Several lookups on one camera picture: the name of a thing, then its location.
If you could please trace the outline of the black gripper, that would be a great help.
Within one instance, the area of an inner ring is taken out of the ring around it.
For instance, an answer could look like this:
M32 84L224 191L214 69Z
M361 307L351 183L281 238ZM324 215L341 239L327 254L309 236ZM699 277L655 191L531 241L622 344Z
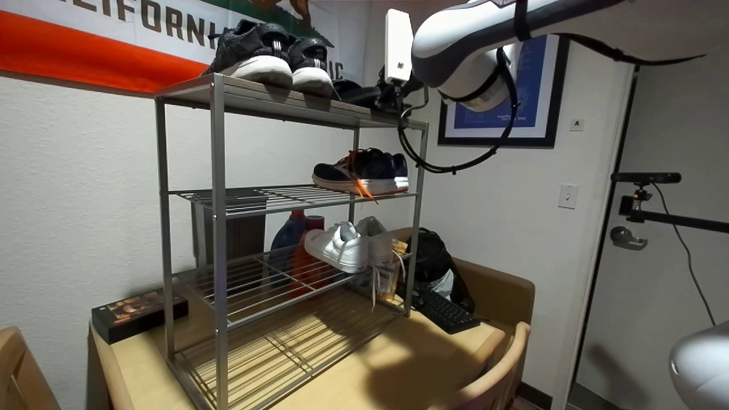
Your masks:
M378 82L376 82L378 97L374 101L374 108L378 111L400 117L408 110L405 98L422 89L423 89L423 82L417 80L414 75L400 82L400 80L388 80L385 73L378 73Z

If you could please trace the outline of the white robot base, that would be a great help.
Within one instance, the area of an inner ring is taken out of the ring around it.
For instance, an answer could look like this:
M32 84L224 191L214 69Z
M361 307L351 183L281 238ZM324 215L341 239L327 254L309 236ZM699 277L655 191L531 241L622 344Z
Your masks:
M669 377L687 410L729 410L729 321L678 340Z

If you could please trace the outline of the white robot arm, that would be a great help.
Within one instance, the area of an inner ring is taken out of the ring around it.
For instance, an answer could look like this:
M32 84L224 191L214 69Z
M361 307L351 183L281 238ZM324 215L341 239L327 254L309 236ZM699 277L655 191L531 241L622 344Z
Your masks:
M430 15L418 27L408 11L388 9L385 80L396 98L414 80L472 111L511 105L491 148L470 163L438 167L412 150L408 110L396 101L405 155L430 174L458 174L490 160L514 129L516 62L537 36L560 36L625 64L683 64L727 42L729 0L465 0Z

